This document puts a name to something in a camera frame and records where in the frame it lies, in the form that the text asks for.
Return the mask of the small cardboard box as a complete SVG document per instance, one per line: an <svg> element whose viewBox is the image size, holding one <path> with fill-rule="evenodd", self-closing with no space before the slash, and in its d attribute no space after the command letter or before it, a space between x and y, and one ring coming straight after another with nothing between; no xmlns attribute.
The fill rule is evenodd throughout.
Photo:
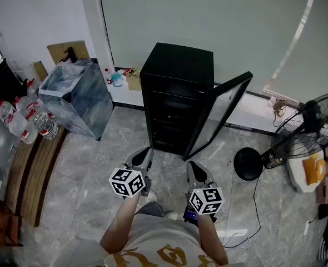
<svg viewBox="0 0 328 267"><path fill-rule="evenodd" d="M44 81L47 78L48 73L47 73L43 63L41 61L33 62L32 66L33 66L34 71L37 74L39 80Z"/></svg>

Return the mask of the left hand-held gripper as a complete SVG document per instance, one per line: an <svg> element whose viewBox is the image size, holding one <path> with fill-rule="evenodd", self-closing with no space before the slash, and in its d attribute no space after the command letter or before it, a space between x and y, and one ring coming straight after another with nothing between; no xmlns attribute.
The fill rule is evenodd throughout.
<svg viewBox="0 0 328 267"><path fill-rule="evenodd" d="M121 164L116 167L109 177L114 193L124 199L138 194L147 197L152 184L147 174L151 168L153 156L153 148L145 147L131 154L126 165Z"/></svg>

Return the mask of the black faucet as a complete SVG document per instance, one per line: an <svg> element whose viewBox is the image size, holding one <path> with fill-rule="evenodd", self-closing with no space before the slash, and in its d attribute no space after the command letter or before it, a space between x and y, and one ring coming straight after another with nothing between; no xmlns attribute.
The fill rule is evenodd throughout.
<svg viewBox="0 0 328 267"><path fill-rule="evenodd" d="M62 62L70 62L70 63L76 63L77 62L77 56L74 52L73 47L68 47L64 51L65 56L61 59Z"/></svg>

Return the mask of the orange cushion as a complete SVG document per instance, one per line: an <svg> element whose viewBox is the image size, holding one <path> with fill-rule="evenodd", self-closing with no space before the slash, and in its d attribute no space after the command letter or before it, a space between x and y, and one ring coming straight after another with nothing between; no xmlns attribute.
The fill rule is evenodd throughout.
<svg viewBox="0 0 328 267"><path fill-rule="evenodd" d="M309 157L302 161L306 182L308 185L318 183L325 177L326 167L325 160L318 157Z"/></svg>

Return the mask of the person's blue jeans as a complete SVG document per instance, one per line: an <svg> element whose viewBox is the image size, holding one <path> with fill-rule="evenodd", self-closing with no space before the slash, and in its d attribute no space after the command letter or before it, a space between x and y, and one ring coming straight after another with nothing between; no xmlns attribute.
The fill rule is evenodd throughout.
<svg viewBox="0 0 328 267"><path fill-rule="evenodd" d="M165 213L162 208L162 206L157 203L156 201L149 202L146 205L143 205L136 213L138 214L144 214L144 215L150 215L150 216L156 216L156 217L164 217Z"/></svg>

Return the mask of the large cardboard sheet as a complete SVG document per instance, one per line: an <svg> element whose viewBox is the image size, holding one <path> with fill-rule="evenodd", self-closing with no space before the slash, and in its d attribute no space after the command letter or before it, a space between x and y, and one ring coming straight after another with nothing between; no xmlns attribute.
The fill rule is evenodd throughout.
<svg viewBox="0 0 328 267"><path fill-rule="evenodd" d="M65 56L64 51L68 47L73 47L74 52L77 56L77 59L89 59L86 44L84 41L73 41L73 42L63 42L58 44L51 44L47 46L47 49L54 61L54 64L57 65L61 62L61 59Z"/></svg>

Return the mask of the glass fridge door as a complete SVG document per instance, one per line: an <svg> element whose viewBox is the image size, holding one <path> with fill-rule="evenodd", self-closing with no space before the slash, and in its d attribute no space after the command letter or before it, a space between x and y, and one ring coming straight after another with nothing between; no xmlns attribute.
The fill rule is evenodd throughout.
<svg viewBox="0 0 328 267"><path fill-rule="evenodd" d="M252 78L253 74L248 71L209 90L198 123L182 157L184 161L206 148L216 138L244 96Z"/></svg>

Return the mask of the brown paper bag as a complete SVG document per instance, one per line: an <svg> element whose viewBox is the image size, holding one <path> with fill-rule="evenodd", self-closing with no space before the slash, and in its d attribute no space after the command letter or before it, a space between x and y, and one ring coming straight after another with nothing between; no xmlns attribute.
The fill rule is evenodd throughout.
<svg viewBox="0 0 328 267"><path fill-rule="evenodd" d="M140 72L142 67L132 67L129 70L126 70L125 77L126 82L128 83L128 89L132 91L142 91L141 89L141 79Z"/></svg>

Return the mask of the group of clear water bottles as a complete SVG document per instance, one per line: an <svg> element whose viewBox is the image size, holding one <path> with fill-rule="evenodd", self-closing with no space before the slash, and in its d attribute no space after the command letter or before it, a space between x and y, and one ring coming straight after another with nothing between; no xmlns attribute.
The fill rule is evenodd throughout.
<svg viewBox="0 0 328 267"><path fill-rule="evenodd" d="M13 102L0 98L0 120L25 144L34 143L38 135L53 140L58 134L58 125L38 97L39 82L26 79L25 85L26 94L16 96Z"/></svg>

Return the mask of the pale roller blind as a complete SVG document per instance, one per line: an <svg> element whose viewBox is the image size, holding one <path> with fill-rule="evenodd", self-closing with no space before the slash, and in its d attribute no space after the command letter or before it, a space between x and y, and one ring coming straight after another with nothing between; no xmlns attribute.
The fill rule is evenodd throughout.
<svg viewBox="0 0 328 267"><path fill-rule="evenodd" d="M158 42L211 51L215 81L305 102L328 93L328 0L101 0L114 64L143 65Z"/></svg>

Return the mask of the curved wooden platform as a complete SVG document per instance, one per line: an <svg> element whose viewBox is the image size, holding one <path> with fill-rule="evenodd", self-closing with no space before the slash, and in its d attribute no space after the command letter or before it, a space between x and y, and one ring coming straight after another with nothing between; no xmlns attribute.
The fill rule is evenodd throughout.
<svg viewBox="0 0 328 267"><path fill-rule="evenodd" d="M47 186L68 131L60 127L53 140L39 135L35 142L21 142L11 164L5 203L30 226L38 227Z"/></svg>

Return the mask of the black case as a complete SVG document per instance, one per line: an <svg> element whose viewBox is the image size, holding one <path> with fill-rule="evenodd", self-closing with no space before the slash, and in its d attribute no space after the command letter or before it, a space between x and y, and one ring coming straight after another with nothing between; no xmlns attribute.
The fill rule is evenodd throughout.
<svg viewBox="0 0 328 267"><path fill-rule="evenodd" d="M0 60L0 100L13 103L17 96L22 97L26 94L27 85L20 83L6 60Z"/></svg>

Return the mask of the white window ledge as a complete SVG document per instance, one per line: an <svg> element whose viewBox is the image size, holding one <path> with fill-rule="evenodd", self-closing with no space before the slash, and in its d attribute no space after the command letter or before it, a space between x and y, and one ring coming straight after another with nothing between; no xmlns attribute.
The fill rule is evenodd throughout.
<svg viewBox="0 0 328 267"><path fill-rule="evenodd" d="M143 107L142 92L130 90L127 80L117 87L107 84L112 101L127 105ZM227 122L242 127L254 128L274 133L278 125L295 112L294 108L286 107L282 117L276 117L272 108L268 107L269 98L246 91Z"/></svg>

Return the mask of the white round stool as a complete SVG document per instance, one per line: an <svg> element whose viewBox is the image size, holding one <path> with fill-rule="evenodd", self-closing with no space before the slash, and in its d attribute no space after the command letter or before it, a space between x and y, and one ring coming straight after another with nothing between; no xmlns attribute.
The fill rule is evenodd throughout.
<svg viewBox="0 0 328 267"><path fill-rule="evenodd" d="M290 181L296 188L297 192L300 194L314 192L315 189L318 187L318 185L322 182L319 181L318 183L314 183L311 185L307 184L302 161L308 159L309 157L318 157L320 159L325 160L325 167L326 167L325 177L327 176L328 148L325 151L321 150L310 156L301 157L298 159L288 159L286 166L289 172Z"/></svg>

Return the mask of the black floor fan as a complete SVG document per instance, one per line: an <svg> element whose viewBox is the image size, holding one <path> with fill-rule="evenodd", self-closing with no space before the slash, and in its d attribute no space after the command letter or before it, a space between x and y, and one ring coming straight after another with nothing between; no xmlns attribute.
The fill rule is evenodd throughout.
<svg viewBox="0 0 328 267"><path fill-rule="evenodd" d="M299 104L299 108L277 127L271 147L264 153L245 147L234 158L239 178L254 181L263 170L284 165L328 147L328 94Z"/></svg>

